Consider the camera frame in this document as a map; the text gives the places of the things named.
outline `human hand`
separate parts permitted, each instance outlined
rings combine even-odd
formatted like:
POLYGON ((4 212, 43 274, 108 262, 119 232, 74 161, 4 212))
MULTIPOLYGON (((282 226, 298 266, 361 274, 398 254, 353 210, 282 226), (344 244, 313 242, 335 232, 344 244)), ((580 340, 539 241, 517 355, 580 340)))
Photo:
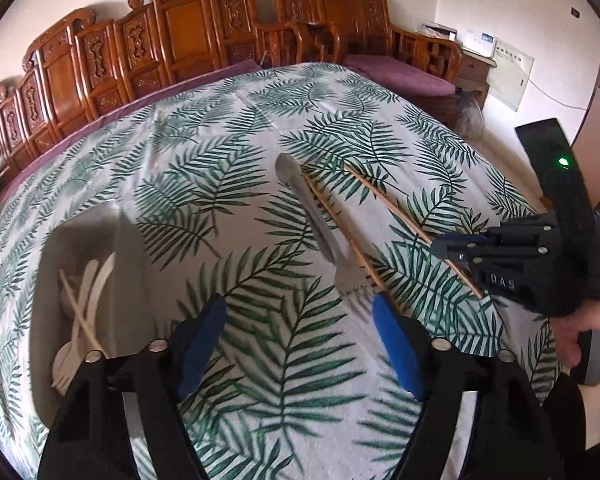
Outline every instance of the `human hand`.
POLYGON ((578 334, 587 330, 600 330, 600 301, 586 301, 570 316, 552 317, 549 321, 555 335, 558 359, 565 366, 573 368, 582 357, 578 334))

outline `carved chair backrest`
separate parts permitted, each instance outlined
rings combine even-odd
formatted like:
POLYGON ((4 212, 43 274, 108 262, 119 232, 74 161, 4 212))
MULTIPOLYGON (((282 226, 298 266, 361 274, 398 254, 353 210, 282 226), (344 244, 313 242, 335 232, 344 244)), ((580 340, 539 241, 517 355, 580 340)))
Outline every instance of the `carved chair backrest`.
MULTIPOLYGON (((116 108, 186 78, 263 57, 254 0, 128 3, 131 12, 115 21, 96 23, 91 9, 69 13, 30 44, 22 60, 25 75, 13 91, 0 85, 0 187, 116 108)), ((280 48, 288 49, 293 34, 280 35, 280 48)))
POLYGON ((386 0, 274 0, 280 21, 334 22, 352 54, 388 54, 392 35, 386 0))

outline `purple cushion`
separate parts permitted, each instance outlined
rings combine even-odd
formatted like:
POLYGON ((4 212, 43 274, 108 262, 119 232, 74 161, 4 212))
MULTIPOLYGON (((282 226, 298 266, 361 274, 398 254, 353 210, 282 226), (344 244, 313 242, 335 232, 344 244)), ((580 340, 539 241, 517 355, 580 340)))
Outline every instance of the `purple cushion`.
POLYGON ((456 87, 449 81, 389 56, 347 54, 344 66, 405 99, 410 96, 440 97, 456 93, 456 87))

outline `screw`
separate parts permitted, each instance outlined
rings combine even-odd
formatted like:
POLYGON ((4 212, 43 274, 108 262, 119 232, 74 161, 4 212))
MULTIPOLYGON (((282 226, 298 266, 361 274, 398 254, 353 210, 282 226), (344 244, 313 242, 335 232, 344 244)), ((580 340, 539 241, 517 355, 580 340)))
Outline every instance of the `screw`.
POLYGON ((100 350, 91 350, 87 355, 85 355, 84 360, 88 363, 95 363, 99 361, 101 357, 102 352, 100 352, 100 350))
POLYGON ((155 339, 149 343, 149 352, 162 352, 168 345, 165 339, 155 339))
POLYGON ((437 337, 431 342, 431 346, 436 350, 440 350, 442 352, 446 352, 447 350, 451 350, 454 346, 451 344, 449 339, 445 339, 443 337, 437 337))
POLYGON ((509 350, 500 350, 498 352, 498 359, 500 359, 503 363, 514 363, 516 362, 516 356, 513 352, 509 350))

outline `wooden armrest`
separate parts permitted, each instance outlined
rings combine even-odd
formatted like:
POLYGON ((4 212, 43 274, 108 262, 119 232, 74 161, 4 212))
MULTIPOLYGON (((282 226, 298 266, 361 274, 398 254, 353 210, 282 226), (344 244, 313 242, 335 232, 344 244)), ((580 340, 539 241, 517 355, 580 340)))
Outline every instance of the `wooden armrest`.
POLYGON ((257 25, 263 66, 286 66, 307 61, 342 63, 347 52, 340 29, 333 22, 301 20, 257 25))
POLYGON ((309 61, 313 40, 304 22, 288 21, 256 25, 262 66, 287 66, 309 61))
POLYGON ((342 64, 347 54, 347 38, 334 22, 311 22, 307 28, 313 40, 314 61, 342 64))
POLYGON ((431 38, 389 24, 392 57, 446 81, 453 81, 460 70, 462 49, 451 40, 431 38))

